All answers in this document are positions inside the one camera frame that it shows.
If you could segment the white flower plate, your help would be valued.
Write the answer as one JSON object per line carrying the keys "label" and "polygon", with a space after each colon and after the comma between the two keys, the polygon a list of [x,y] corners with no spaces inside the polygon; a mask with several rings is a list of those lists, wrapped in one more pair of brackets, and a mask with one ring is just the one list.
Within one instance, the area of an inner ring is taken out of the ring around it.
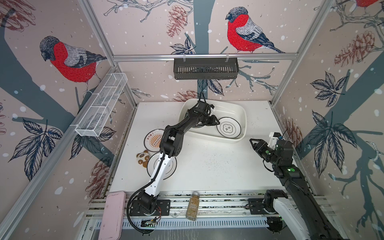
{"label": "white flower plate", "polygon": [[[155,153],[153,156],[150,157],[148,165],[147,165],[147,173],[149,176],[151,176],[155,170],[157,161],[159,157],[161,156],[160,152]],[[165,175],[164,175],[164,180],[170,178],[174,172],[177,169],[177,159],[175,157],[171,158],[171,161],[167,164],[166,170],[165,170]]]}
{"label": "white flower plate", "polygon": [[217,125],[217,130],[220,135],[228,139],[236,139],[240,136],[242,128],[240,123],[230,117],[223,117],[219,119],[219,125]]}

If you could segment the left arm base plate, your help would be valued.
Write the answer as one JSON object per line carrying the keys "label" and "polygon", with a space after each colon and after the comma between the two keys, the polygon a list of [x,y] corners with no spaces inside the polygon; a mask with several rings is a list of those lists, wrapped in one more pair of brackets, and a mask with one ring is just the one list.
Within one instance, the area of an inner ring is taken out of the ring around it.
{"label": "left arm base plate", "polygon": [[130,217],[152,217],[152,216],[168,216],[170,214],[171,201],[170,200],[158,200],[154,211],[150,213],[145,210],[138,202],[133,200],[129,207]]}

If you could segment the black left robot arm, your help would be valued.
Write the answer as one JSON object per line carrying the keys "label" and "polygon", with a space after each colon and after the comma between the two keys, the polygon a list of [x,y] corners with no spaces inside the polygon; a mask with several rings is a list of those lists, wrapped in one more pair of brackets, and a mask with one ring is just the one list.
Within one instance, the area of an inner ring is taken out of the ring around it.
{"label": "black left robot arm", "polygon": [[195,126],[217,126],[220,124],[218,118],[213,115],[214,108],[214,105],[198,100],[192,108],[187,110],[182,121],[173,126],[166,126],[160,142],[160,156],[151,179],[131,195],[127,204],[127,216],[130,215],[133,203],[138,203],[148,214],[156,211],[160,185],[165,178],[166,167],[181,152],[184,135]]}

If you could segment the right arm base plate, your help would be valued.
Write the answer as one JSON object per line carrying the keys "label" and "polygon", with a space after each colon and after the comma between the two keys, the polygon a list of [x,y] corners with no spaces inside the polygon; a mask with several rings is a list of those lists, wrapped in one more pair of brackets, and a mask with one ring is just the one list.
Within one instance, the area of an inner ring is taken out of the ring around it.
{"label": "right arm base plate", "polygon": [[247,204],[248,210],[250,210],[251,215],[269,215],[270,213],[266,211],[264,205],[264,199],[254,198],[248,199]]}

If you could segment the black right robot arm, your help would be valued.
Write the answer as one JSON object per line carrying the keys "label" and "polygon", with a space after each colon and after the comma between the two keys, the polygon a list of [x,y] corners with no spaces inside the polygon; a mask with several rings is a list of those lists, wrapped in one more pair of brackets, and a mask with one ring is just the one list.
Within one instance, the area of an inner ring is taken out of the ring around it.
{"label": "black right robot arm", "polygon": [[293,144],[276,137],[269,143],[262,139],[250,139],[250,143],[263,162],[272,165],[269,171],[285,188],[266,191],[265,211],[279,214],[297,240],[341,240],[343,237],[316,202],[301,170],[293,164]]}

